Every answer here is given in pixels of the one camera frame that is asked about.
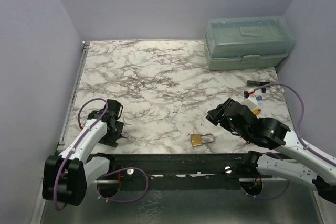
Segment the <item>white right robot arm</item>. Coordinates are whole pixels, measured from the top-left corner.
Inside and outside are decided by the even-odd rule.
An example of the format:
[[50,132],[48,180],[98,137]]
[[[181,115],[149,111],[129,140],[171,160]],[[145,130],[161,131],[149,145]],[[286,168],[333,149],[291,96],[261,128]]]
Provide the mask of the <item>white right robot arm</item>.
[[284,178],[306,185],[321,198],[335,202],[335,157],[299,140],[298,134],[285,124],[274,118],[258,118],[248,106],[231,98],[209,110],[206,118],[246,142],[275,150],[294,160],[291,163],[253,153],[253,158],[241,165],[246,177],[261,174]]

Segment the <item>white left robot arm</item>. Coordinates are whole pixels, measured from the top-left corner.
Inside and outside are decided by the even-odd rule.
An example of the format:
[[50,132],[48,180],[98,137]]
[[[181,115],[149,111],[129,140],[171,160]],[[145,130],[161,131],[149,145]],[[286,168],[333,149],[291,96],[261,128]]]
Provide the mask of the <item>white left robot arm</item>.
[[94,147],[100,143],[117,147],[122,138],[124,124],[119,121],[123,105],[116,101],[104,100],[104,107],[93,110],[81,132],[61,153],[50,155],[44,164],[42,197],[54,203],[57,211],[67,205],[79,205],[87,187],[98,177],[112,179],[116,175],[115,164],[105,157],[90,158]]

